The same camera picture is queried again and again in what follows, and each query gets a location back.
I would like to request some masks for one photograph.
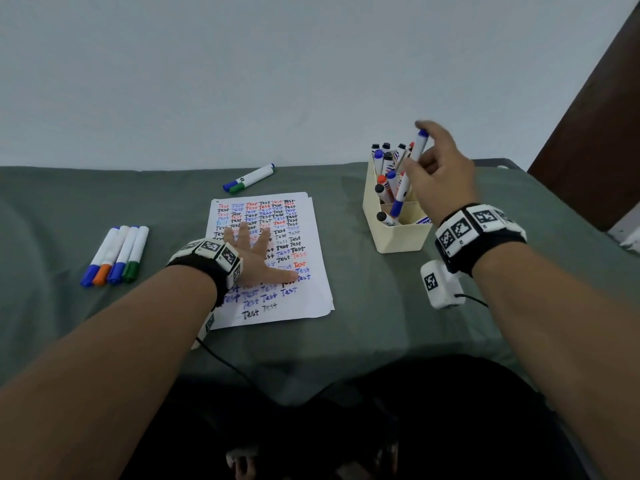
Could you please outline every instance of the green marker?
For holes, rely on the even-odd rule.
[[[247,173],[244,177],[240,177],[233,182],[222,185],[222,188],[232,194],[238,193],[240,192],[240,190],[247,188],[249,185],[253,185],[256,182],[260,182],[260,180],[262,180],[263,178],[267,178],[268,176],[273,175],[274,168],[275,165],[273,163],[269,163],[267,166],[263,166],[258,170]]]
[[[148,235],[149,227],[140,226],[136,240],[133,242],[133,249],[131,250],[129,261],[122,274],[122,281],[125,283],[133,283],[138,277],[138,272],[140,271],[140,259],[142,259],[142,251],[145,250]]]

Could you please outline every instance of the green-gray fabric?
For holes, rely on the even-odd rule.
[[[438,257],[433,232],[421,251],[376,252],[362,211],[365,169],[364,163],[278,168],[242,192],[313,197],[335,311],[213,331],[207,345],[283,404],[405,355],[469,353],[519,371],[483,306],[429,306],[419,269]],[[150,227],[140,283],[180,246],[204,236],[211,200],[228,197],[222,185],[244,173],[0,168],[0,384],[136,285],[79,285],[109,227]],[[478,168],[477,175],[483,201],[517,220],[535,249],[597,288],[638,298],[638,260],[532,177],[497,168]],[[463,288],[481,298],[471,279],[463,279]],[[188,355],[182,375],[242,382],[202,348]]]

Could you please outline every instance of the person's lap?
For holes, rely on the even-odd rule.
[[[123,478],[154,472],[233,478],[225,453],[256,444],[259,478],[326,478],[354,460],[376,470],[376,452],[396,440],[398,477],[586,478],[542,396],[489,360],[450,356],[397,363],[351,385],[365,398],[356,408],[316,398],[292,409],[264,404],[249,389],[234,390],[225,405],[220,387],[213,394],[192,385],[187,394],[218,403],[216,428],[165,403]],[[243,409],[227,414],[238,394],[251,397]]]

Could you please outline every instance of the beige pen organizer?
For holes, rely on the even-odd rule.
[[[398,217],[401,226],[389,227],[376,218],[380,210],[389,213],[391,204],[380,204],[380,199],[375,191],[377,183],[376,171],[373,168],[373,160],[369,158],[367,167],[367,181],[364,185],[364,199],[362,209],[369,223],[373,241],[379,253],[404,253],[405,251],[418,251],[431,231],[432,224],[412,224],[425,217],[420,204],[415,199],[413,190],[409,192],[404,201],[402,212]]]

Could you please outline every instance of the paper sheet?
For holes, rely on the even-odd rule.
[[[222,239],[225,227],[237,234],[249,224],[253,244],[261,229],[271,229],[267,264],[294,269],[298,281],[287,285],[235,286],[214,311],[211,330],[329,314],[333,298],[324,269],[313,202],[306,193],[288,193],[211,201],[207,237]]]

